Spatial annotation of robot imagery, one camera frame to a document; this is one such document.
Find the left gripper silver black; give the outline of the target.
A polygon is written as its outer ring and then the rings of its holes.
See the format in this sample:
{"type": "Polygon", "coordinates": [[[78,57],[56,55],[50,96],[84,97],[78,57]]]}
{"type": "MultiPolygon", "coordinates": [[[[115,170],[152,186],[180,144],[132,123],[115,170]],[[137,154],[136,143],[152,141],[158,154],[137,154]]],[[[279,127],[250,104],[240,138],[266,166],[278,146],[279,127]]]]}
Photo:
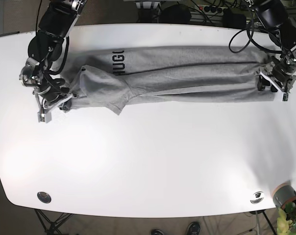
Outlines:
{"type": "Polygon", "coordinates": [[[288,101],[290,90],[296,82],[296,67],[284,62],[270,62],[261,66],[255,73],[258,78],[257,89],[260,92],[269,90],[288,101]]]}

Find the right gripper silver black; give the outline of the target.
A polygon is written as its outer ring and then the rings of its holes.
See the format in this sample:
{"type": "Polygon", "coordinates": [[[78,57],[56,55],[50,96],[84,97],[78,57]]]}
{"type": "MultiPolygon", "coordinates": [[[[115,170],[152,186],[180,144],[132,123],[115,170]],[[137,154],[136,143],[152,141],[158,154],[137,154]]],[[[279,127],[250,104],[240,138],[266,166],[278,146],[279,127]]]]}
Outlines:
{"type": "Polygon", "coordinates": [[[43,98],[38,91],[38,89],[34,90],[35,99],[39,108],[37,113],[38,122],[50,122],[52,119],[51,113],[55,108],[59,108],[64,113],[71,110],[70,100],[75,98],[74,94],[67,94],[65,96],[59,95],[55,100],[48,101],[46,98],[43,98]]]}

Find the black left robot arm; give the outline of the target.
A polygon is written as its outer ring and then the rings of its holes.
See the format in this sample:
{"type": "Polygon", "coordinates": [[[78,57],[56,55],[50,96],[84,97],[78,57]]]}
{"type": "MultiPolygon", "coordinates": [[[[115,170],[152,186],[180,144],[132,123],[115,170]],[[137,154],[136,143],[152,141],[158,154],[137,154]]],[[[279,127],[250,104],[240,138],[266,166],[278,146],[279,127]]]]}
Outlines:
{"type": "Polygon", "coordinates": [[[296,82],[296,27],[279,0],[248,0],[247,4],[271,41],[280,48],[280,51],[274,51],[258,46],[266,53],[280,55],[279,59],[272,56],[269,63],[259,68],[258,89],[269,87],[271,92],[282,94],[282,100],[287,101],[296,82]]]}

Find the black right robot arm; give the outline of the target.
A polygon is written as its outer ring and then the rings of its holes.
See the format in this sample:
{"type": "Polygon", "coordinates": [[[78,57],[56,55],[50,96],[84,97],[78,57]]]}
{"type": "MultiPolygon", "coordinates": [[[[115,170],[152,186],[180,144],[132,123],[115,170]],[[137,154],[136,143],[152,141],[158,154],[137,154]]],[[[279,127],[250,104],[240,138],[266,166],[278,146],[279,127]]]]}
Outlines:
{"type": "Polygon", "coordinates": [[[51,121],[54,108],[68,111],[73,94],[59,78],[69,51],[69,33],[86,4],[84,0],[51,0],[42,18],[36,19],[35,37],[28,45],[28,59],[19,80],[33,88],[39,122],[51,121]]]}

